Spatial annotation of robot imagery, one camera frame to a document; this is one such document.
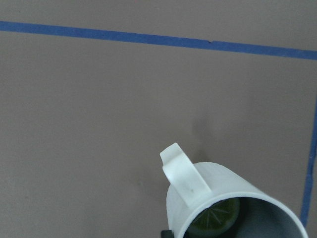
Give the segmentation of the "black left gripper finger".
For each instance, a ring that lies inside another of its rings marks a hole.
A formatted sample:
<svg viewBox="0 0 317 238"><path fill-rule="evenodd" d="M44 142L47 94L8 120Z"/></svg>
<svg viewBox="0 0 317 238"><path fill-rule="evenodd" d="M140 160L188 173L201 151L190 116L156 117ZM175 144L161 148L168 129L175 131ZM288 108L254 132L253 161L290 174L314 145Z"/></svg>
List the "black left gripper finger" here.
<svg viewBox="0 0 317 238"><path fill-rule="evenodd" d="M173 238L173 231L172 230L163 230L160 233L161 238Z"/></svg>

